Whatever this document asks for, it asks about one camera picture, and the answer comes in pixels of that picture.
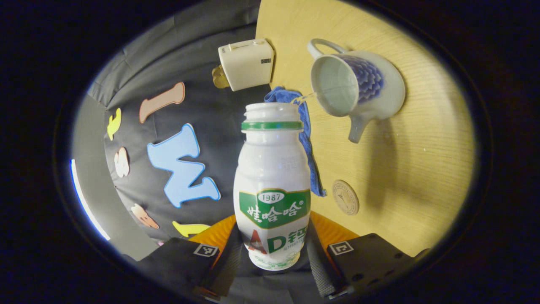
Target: gray wall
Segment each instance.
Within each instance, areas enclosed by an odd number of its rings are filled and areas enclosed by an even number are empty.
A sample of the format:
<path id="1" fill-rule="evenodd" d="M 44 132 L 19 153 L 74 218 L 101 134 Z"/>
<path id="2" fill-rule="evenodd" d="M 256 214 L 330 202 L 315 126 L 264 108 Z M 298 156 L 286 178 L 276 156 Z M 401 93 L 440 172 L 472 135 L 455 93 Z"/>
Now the gray wall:
<path id="1" fill-rule="evenodd" d="M 158 248 L 138 227 L 118 197 L 105 160 L 105 107 L 86 96 L 75 118 L 71 158 L 83 195 L 117 251 L 139 261 Z"/>

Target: white device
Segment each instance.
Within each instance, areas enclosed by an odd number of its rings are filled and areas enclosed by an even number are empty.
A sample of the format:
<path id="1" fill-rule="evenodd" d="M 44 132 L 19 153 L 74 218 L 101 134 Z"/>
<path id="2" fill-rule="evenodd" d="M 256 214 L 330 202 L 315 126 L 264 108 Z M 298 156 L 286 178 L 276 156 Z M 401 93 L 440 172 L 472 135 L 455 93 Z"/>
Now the white device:
<path id="1" fill-rule="evenodd" d="M 231 43 L 218 48 L 219 60 L 231 90 L 270 82 L 274 50 L 266 39 Z"/>

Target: blue letter w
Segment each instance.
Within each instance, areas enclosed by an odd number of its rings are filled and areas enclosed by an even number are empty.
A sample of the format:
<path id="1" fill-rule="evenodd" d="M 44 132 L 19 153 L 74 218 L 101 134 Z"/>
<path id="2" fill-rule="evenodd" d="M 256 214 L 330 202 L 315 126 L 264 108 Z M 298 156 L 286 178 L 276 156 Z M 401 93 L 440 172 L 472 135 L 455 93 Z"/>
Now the blue letter w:
<path id="1" fill-rule="evenodd" d="M 184 124 L 179 133 L 165 141 L 158 144 L 149 143 L 147 151 L 154 167 L 172 172 L 164 191 L 176 208 L 180 208 L 180 205 L 185 201 L 202 197 L 210 197 L 215 201 L 220 199 L 221 194 L 218 187 L 210 177 L 203 177 L 201 184 L 190 187 L 203 173 L 205 166 L 202 163 L 179 160 L 187 155 L 193 158 L 199 156 L 199 143 L 195 137 L 195 131 L 189 123 Z"/>

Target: white light strip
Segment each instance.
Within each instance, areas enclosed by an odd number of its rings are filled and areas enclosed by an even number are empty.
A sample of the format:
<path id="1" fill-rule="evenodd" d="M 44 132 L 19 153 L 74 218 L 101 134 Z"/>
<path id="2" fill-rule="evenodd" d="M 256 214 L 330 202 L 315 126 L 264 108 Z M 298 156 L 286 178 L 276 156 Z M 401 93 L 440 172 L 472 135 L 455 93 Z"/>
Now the white light strip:
<path id="1" fill-rule="evenodd" d="M 77 168 L 75 167 L 75 160 L 71 160 L 71 174 L 73 175 L 73 184 L 75 184 L 75 190 L 77 191 L 77 195 L 79 196 L 80 204 L 83 205 L 84 211 L 88 215 L 88 218 L 94 224 L 95 228 L 101 233 L 101 235 L 106 239 L 110 240 L 111 237 L 103 230 L 101 225 L 96 220 L 96 217 L 92 214 L 90 211 L 90 208 L 88 207 L 88 204 L 86 203 L 86 200 L 83 196 L 83 191 L 80 189 L 80 183 L 79 183 L 79 177 L 77 176 Z"/>

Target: bottle neck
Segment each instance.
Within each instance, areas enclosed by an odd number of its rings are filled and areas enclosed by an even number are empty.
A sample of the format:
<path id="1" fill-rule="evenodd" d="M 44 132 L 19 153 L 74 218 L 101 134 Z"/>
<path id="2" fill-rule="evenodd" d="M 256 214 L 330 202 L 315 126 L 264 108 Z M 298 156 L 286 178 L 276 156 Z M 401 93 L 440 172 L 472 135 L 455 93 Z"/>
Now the bottle neck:
<path id="1" fill-rule="evenodd" d="M 298 133 L 302 130 L 243 130 L 246 142 L 250 144 L 274 146 L 298 143 Z"/>

